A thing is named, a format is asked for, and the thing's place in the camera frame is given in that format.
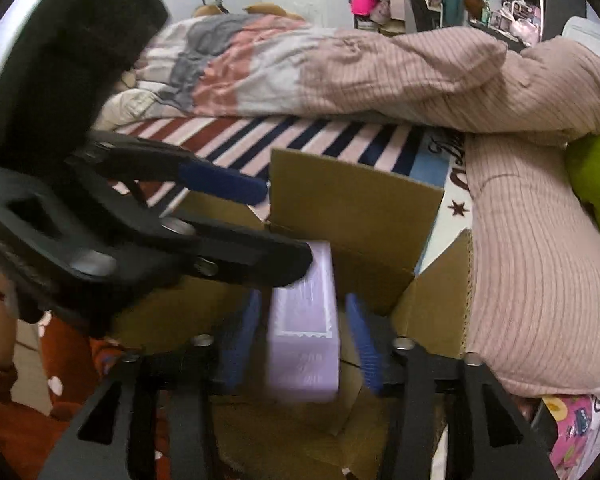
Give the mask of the white headboard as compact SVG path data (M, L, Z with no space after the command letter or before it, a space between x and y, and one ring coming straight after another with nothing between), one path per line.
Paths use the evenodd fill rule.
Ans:
M600 24L572 16L562 29L562 36L577 41L600 57Z

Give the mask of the purple rectangular box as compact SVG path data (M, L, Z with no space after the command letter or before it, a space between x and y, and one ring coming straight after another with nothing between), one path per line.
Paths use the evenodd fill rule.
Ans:
M332 248L311 242L306 276L272 292L266 388L284 403L326 403L339 389L340 338Z

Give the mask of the cardboard box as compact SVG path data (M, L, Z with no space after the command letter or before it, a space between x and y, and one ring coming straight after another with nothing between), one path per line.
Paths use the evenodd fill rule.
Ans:
M423 274L416 264L431 242L443 194L402 174L276 150L270 163L268 220L245 206L192 193L178 214L288 235L332 246L337 294L355 294L391 318L396 331L430 352L459 356L468 315L470 235L460 229ZM222 460L245 479L371 479L377 474L396 401L364 386L347 330L340 334L340 385L335 401L274 402L264 385L264 344L235 394L216 399L215 433Z

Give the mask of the dark shelving unit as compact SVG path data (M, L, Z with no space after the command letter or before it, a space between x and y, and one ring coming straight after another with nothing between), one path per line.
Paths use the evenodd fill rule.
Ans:
M467 24L515 52L564 33L570 18L586 18L586 0L475 0Z

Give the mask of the patchwork pink grey quilt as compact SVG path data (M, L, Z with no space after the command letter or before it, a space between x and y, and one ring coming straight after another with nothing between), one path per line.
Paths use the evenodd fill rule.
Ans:
M600 230L565 151L600 140L600 57L521 52L468 27L388 38L282 16L166 26L96 127L147 119L382 115L466 134L474 212L468 347L518 396L600 398Z

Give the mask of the striped pink fleece blanket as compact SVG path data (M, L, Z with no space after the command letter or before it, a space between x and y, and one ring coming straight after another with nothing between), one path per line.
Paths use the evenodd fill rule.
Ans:
M443 188L440 212L471 220L464 136L460 133L290 116L151 119L118 131L178 145L215 165L265 181L274 148L357 162Z

